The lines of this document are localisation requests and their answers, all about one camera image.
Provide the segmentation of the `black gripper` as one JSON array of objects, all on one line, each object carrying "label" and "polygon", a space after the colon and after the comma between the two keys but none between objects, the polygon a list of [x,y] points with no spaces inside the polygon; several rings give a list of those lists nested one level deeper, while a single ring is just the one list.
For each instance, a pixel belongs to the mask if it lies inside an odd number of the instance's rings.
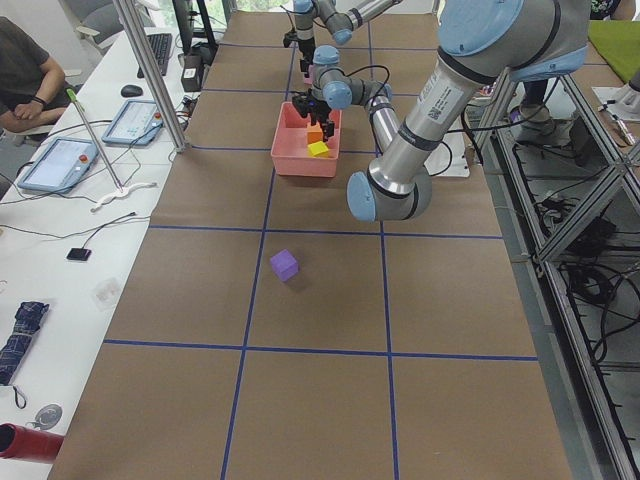
[{"label": "black gripper", "polygon": [[300,33],[297,33],[294,29],[289,30],[284,34],[283,46],[288,48],[292,43],[296,43],[299,51],[302,54],[302,58],[299,62],[302,79],[304,83],[313,82],[313,63],[311,62],[314,57],[316,48],[315,38],[303,39]]},{"label": "black gripper", "polygon": [[335,134],[335,123],[329,120],[331,108],[324,100],[316,98],[311,90],[294,91],[291,102],[302,118],[308,117],[312,125],[320,124],[324,141]]}]

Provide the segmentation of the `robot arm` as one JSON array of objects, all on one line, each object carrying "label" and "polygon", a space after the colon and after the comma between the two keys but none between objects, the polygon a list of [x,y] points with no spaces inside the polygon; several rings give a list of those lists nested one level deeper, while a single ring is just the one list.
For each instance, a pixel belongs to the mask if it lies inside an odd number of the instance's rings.
[{"label": "robot arm", "polygon": [[[587,51],[587,1],[449,1],[440,17],[435,69],[399,120],[386,84],[346,75],[336,47],[392,5],[369,1],[342,13],[332,1],[293,4],[294,38],[312,66],[312,85],[293,96],[294,107],[326,136],[334,133],[332,111],[364,107],[382,152],[348,181],[348,206],[361,221],[406,220],[426,209],[432,184],[425,162],[481,87],[503,71],[515,82],[571,73]],[[316,45],[315,20],[336,45]]]},{"label": "robot arm", "polygon": [[284,34],[283,46],[288,48],[296,43],[301,54],[299,64],[303,80],[310,84],[315,64],[316,25],[327,30],[337,45],[344,45],[351,40],[355,30],[398,4],[400,1],[395,0],[363,1],[342,12],[337,9],[335,1],[294,1],[291,9],[281,7],[291,24],[291,29]]}]

